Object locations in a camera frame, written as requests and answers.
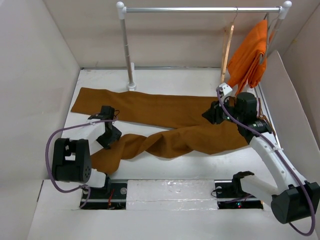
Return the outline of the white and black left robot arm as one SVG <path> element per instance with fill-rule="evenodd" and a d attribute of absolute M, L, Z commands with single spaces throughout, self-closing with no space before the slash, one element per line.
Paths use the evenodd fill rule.
<path fill-rule="evenodd" d="M 122 133 L 113 126 L 117 120 L 115 111 L 103 105 L 86 123 L 66 128 L 76 129 L 72 138 L 55 140 L 51 166 L 54 181 L 79 183 L 84 190 L 94 188 L 95 194 L 103 199 L 111 194 L 107 174 L 92 167 L 91 156 L 98 152 L 95 145 L 109 150 L 120 139 Z"/>

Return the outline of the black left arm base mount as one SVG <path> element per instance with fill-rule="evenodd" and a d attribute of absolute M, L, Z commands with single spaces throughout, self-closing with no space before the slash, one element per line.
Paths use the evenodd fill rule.
<path fill-rule="evenodd" d="M 92 187 L 90 196 L 83 192 L 79 206 L 83 210 L 125 210 L 127 202 L 128 182 L 112 180 L 108 176 L 101 188 Z"/>

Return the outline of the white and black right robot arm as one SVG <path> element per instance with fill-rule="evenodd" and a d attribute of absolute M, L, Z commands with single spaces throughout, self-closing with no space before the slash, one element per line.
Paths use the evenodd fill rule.
<path fill-rule="evenodd" d="M 233 176 L 231 191 L 237 197 L 249 194 L 268 205 L 274 217 L 282 224 L 307 217 L 316 223 L 320 201 L 320 186 L 309 182 L 291 164 L 284 151 L 272 141 L 271 126 L 258 117 L 258 100 L 249 92 L 242 92 L 231 103 L 231 94 L 219 87 L 218 100 L 202 114 L 211 124 L 229 121 L 248 145 L 260 156 L 276 185 L 259 179 L 252 172 L 239 172 Z"/>

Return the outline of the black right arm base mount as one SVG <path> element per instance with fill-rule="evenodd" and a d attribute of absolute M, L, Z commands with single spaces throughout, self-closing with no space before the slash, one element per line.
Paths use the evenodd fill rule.
<path fill-rule="evenodd" d="M 240 171 L 232 179 L 218 179 L 214 181 L 211 196 L 216 198 L 219 210 L 260 209 L 263 204 L 253 195 L 242 190 L 240 180 L 244 177 L 254 176 L 250 171 Z"/>

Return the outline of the brown trousers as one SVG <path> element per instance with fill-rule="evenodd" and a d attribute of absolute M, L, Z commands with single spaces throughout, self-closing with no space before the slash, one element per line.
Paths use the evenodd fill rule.
<path fill-rule="evenodd" d="M 236 124 L 229 121 L 210 124 L 202 117 L 215 101 L 214 96 L 112 92 L 82 87 L 71 112 L 93 115 L 102 106 L 110 106 L 119 111 L 120 121 L 167 129 L 150 136 L 124 134 L 109 149 L 94 153 L 92 166 L 111 175 L 118 170 L 121 160 L 133 159 L 143 152 L 172 159 L 192 151 L 213 155 L 248 146 Z"/>

